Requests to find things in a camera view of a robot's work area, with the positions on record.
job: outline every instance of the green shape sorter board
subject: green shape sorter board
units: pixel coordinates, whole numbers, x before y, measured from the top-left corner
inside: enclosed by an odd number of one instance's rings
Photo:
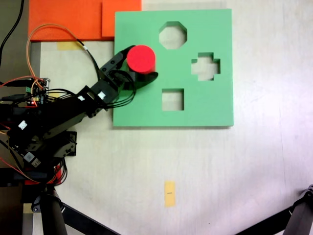
[[[159,34],[167,25],[180,25],[187,41],[167,49]],[[232,126],[231,10],[116,12],[115,53],[131,45],[147,45],[156,54],[158,78],[137,90],[129,105],[115,108],[114,126]],[[199,81],[191,74],[198,55],[210,54],[220,62],[220,74]],[[163,111],[162,91],[183,90],[183,110]]]

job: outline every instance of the floor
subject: floor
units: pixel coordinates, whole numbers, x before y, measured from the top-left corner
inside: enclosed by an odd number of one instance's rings
[[[28,0],[24,3],[24,11],[19,25],[6,42],[2,52],[0,67],[0,81],[27,75],[28,67],[25,59],[25,45],[28,24]],[[19,14],[21,0],[0,1],[0,42],[3,41]],[[4,88],[0,94],[6,95],[23,93],[23,89]],[[4,148],[0,148],[0,155],[10,161]],[[0,226],[3,235],[22,234],[23,205],[20,203],[21,187],[0,188]]]

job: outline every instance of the square hole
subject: square hole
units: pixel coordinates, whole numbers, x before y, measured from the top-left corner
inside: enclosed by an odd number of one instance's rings
[[[184,110],[184,89],[162,89],[162,110]]]

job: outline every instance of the cross-shaped hole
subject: cross-shaped hole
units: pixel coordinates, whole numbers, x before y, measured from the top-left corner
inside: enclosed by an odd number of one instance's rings
[[[214,59],[213,53],[199,53],[197,59],[191,60],[191,74],[197,74],[198,81],[212,81],[220,73],[220,59]]]

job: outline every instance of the metal pole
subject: metal pole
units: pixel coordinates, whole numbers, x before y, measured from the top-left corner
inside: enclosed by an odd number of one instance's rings
[[[58,198],[43,194],[40,201],[44,235],[67,235]]]

